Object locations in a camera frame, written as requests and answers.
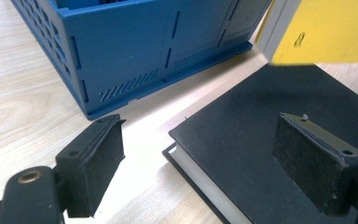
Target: light wood surface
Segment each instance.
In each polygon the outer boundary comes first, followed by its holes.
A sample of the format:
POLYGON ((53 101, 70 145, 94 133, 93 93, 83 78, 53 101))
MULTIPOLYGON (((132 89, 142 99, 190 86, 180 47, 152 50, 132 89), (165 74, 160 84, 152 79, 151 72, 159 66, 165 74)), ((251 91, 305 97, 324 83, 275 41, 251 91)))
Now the light wood surface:
MULTIPOLYGON (((95 218, 67 223, 219 223, 162 156, 168 131, 266 63, 256 49, 114 111, 126 159, 95 218)), ((358 63, 319 64, 358 93, 358 63)), ((10 1, 0 0, 0 200, 6 181, 55 155, 90 121, 10 1)))

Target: wooden table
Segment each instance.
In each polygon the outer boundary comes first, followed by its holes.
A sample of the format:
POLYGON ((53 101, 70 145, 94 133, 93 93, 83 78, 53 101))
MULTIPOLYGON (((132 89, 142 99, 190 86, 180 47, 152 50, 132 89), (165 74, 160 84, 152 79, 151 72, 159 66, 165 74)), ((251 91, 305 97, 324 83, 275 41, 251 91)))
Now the wooden table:
MULTIPOLYGON (((162 156, 168 131, 266 63, 256 49, 114 111, 127 158, 95 218, 67 223, 219 223, 162 156)), ((358 93, 358 63, 318 64, 358 93)), ((10 1, 0 0, 0 200, 6 181, 55 155, 90 121, 10 1)))

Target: book cover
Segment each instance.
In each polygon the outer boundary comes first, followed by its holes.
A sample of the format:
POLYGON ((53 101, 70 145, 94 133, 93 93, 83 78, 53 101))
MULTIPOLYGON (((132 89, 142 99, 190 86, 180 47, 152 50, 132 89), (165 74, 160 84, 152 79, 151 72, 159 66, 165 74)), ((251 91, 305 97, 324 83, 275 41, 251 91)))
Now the book cover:
MULTIPOLYGON (((320 214, 274 160, 281 112, 306 114, 358 148, 358 95, 316 65, 265 65, 170 135, 253 223, 354 223, 353 208, 345 217, 320 214)), ((185 167, 176 168, 183 173, 185 167)), ((199 187, 196 180, 190 182, 199 187)))
POLYGON ((358 63, 358 0, 274 1, 270 11, 258 39, 272 64, 358 63))

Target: tabletop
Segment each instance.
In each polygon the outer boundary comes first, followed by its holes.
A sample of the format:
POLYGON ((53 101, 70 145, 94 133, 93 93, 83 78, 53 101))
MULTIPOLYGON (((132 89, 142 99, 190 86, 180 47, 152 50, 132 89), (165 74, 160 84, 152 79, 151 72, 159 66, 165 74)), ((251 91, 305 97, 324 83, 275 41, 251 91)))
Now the tabletop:
MULTIPOLYGON (((266 62, 254 48, 113 111, 126 120, 126 159, 95 217, 66 223, 219 223, 161 152, 173 143, 169 130, 266 62)), ((317 65, 358 94, 358 63, 317 65)), ((19 13, 0 0, 0 200, 12 175, 55 166, 89 125, 19 13)))

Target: black notebook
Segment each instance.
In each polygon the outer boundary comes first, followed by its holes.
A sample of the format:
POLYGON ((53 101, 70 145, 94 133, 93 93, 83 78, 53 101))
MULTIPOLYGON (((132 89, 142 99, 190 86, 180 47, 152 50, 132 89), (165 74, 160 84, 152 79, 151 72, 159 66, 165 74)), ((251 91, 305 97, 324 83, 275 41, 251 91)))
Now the black notebook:
POLYGON ((320 214, 272 156, 280 112, 358 148, 358 95, 316 65, 265 65, 172 131, 163 153, 224 222, 354 223, 320 214))

